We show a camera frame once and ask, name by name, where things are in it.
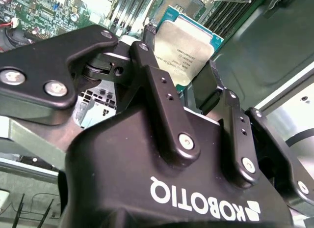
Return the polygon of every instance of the capacitor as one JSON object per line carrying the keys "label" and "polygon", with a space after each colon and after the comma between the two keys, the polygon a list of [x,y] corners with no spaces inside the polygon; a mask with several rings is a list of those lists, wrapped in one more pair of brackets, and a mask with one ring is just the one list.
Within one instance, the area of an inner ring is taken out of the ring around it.
{"label": "capacitor", "polygon": [[40,31],[40,28],[39,28],[39,27],[35,27],[35,28],[31,31],[31,33],[32,33],[33,35],[37,35],[39,31]]}
{"label": "capacitor", "polygon": [[9,23],[11,21],[11,18],[9,16],[5,16],[3,18],[3,20],[6,22],[6,23]]}
{"label": "capacitor", "polygon": [[77,13],[71,13],[70,14],[70,19],[73,21],[73,22],[77,22],[78,19],[79,19],[79,15]]}
{"label": "capacitor", "polygon": [[8,4],[11,2],[12,2],[12,0],[0,0],[0,4]]}

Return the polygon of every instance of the screw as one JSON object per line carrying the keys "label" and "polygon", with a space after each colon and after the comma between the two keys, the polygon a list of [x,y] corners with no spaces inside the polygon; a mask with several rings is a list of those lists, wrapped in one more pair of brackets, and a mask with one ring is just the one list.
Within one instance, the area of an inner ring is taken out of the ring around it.
{"label": "screw", "polygon": [[256,116],[262,117],[262,114],[258,110],[256,110],[255,113],[256,113]]}
{"label": "screw", "polygon": [[148,51],[148,47],[143,43],[139,44],[139,47],[141,47],[145,51]]}
{"label": "screw", "polygon": [[18,86],[25,81],[25,76],[14,69],[7,69],[0,73],[0,80],[11,86]]}
{"label": "screw", "polygon": [[186,150],[191,150],[194,147],[194,142],[190,136],[187,134],[179,134],[179,141],[183,148]]}
{"label": "screw", "polygon": [[301,190],[304,194],[306,194],[306,195],[309,194],[309,189],[306,187],[306,185],[305,185],[302,181],[298,181],[298,185],[299,185],[299,187],[300,187],[300,190]]}
{"label": "screw", "polygon": [[255,173],[255,166],[250,159],[242,158],[242,164],[248,172]]}
{"label": "screw", "polygon": [[107,30],[103,30],[103,31],[102,31],[102,35],[103,35],[104,37],[109,38],[109,39],[112,38],[112,35],[111,35],[110,32],[107,31]]}
{"label": "screw", "polygon": [[47,94],[55,97],[62,97],[68,93],[68,89],[64,84],[58,81],[52,81],[45,84]]}

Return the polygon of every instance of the black cable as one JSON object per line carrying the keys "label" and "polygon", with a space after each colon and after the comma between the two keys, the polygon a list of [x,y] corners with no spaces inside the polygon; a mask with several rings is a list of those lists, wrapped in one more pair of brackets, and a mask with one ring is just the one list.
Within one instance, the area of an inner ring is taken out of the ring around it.
{"label": "black cable", "polygon": [[[32,213],[32,214],[42,215],[41,213],[32,212],[33,204],[34,204],[34,197],[36,197],[37,195],[52,195],[52,196],[57,196],[57,197],[59,197],[59,195],[50,194],[50,193],[37,193],[37,194],[35,194],[35,195],[31,198],[30,211],[22,211],[21,214],[29,214],[29,213]],[[12,209],[13,209],[15,212],[17,212],[17,210],[15,210],[15,208],[13,207],[13,203],[11,203],[11,204],[12,204]]]}
{"label": "black cable", "polygon": [[14,47],[17,47],[17,46],[20,47],[20,46],[24,46],[24,45],[29,45],[30,44],[30,43],[21,42],[21,41],[18,41],[16,39],[14,39],[12,36],[9,35],[7,28],[4,28],[4,33],[5,33],[6,38],[9,40],[11,45],[13,45]]}

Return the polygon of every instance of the metal panel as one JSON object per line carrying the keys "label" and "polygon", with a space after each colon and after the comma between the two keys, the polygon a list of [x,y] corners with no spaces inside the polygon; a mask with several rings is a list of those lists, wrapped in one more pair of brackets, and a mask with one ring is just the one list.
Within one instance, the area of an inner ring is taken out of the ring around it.
{"label": "metal panel", "polygon": [[295,143],[290,149],[297,155],[311,177],[314,178],[314,136]]}
{"label": "metal panel", "polygon": [[224,85],[241,106],[257,105],[314,61],[314,0],[293,0],[268,11],[260,6],[217,54]]}
{"label": "metal panel", "polygon": [[300,91],[267,118],[286,141],[295,134],[314,128],[314,84]]}

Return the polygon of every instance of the connector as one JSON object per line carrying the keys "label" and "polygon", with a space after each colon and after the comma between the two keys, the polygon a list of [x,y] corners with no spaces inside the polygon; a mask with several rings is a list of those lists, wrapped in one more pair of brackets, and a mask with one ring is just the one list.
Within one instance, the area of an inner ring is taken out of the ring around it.
{"label": "connector", "polygon": [[12,28],[17,28],[20,23],[18,18],[12,18],[11,22],[12,22]]}

